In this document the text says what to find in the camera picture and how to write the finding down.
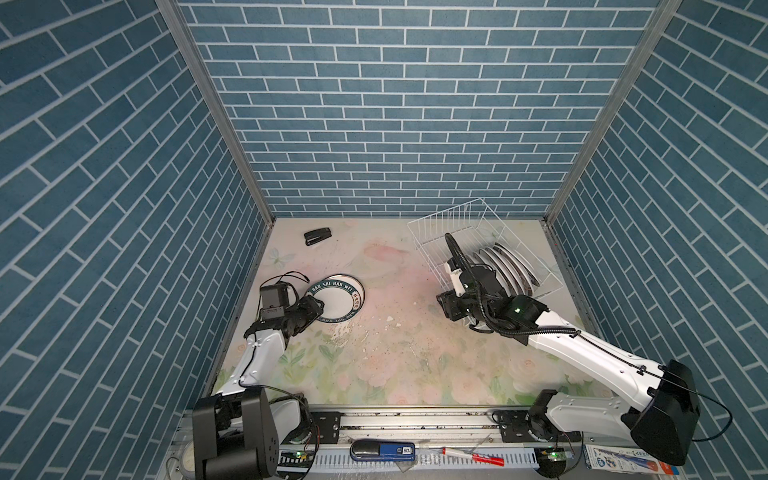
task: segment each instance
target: packaging box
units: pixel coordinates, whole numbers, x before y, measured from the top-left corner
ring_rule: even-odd
[[[641,449],[585,445],[587,467],[609,472],[679,475],[681,469],[659,462]]]

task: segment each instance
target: red marker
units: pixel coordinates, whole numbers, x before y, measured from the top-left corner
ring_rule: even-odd
[[[480,453],[467,453],[467,452],[464,452],[463,450],[450,449],[448,447],[443,447],[442,454],[447,455],[449,457],[468,458],[476,462],[490,463],[491,465],[498,465],[500,467],[504,466],[503,458],[490,457],[488,455],[483,455]]]

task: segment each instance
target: dish rack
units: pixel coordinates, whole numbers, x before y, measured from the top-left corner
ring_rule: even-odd
[[[408,228],[417,250],[424,257],[429,270],[437,277],[442,291],[453,289],[451,278],[443,266],[452,256],[445,243],[446,233],[453,235],[465,254],[500,243],[524,257],[539,281],[539,286],[533,290],[533,297],[537,300],[564,286],[560,277],[552,272],[481,198],[410,221]]]

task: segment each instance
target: blue brick wall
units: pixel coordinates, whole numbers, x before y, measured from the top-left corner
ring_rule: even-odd
[[[690,478],[765,478],[768,2],[684,0],[554,227],[605,336],[735,415]],[[726,421],[703,403],[697,436]]]
[[[0,478],[153,478],[263,228],[152,0],[0,2]]]
[[[657,0],[257,3],[181,2],[278,216],[540,217]]]

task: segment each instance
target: floral tablecloth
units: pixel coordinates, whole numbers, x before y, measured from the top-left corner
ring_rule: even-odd
[[[498,335],[482,335],[448,321],[435,295],[442,288],[415,249],[400,219],[279,219],[246,301],[214,391],[245,349],[243,332],[256,318],[259,285],[288,270],[313,282],[335,273],[365,287],[365,303],[344,323],[313,323],[290,340],[266,383],[303,392],[312,404],[498,405],[530,404],[542,389],[577,395],[611,392],[558,358]],[[555,269],[535,220],[510,228]],[[330,227],[333,237],[304,245],[303,233]],[[303,293],[306,285],[294,280]],[[581,325],[568,291],[546,302]]]

